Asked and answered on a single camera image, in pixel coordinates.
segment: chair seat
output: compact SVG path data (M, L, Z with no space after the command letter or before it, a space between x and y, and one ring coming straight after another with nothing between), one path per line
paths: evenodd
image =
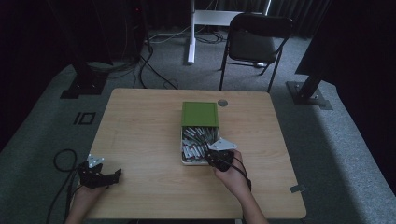
M234 32L231 38L229 56L237 61L273 63L276 49L272 37L263 37L245 31Z

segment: wooden table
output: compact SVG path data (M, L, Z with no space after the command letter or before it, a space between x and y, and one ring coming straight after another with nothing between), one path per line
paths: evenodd
M184 101L217 102L219 133L242 152L252 192L269 218L302 218L297 180L271 98L266 92L115 89L91 154L104 174L122 169L89 218L241 218L235 197L209 166L181 162Z

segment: person's right hand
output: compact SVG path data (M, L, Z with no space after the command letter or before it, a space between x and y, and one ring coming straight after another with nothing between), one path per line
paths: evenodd
M242 161L242 155L238 150L233 150L233 156ZM238 160L233 159L233 165L239 168L242 172L245 172L244 167ZM245 197L250 193L246 179L233 167L230 167L230 169L228 169L226 172L222 172L216 168L213 168L213 171L215 176L223 182L224 186L233 195L235 195L237 199Z

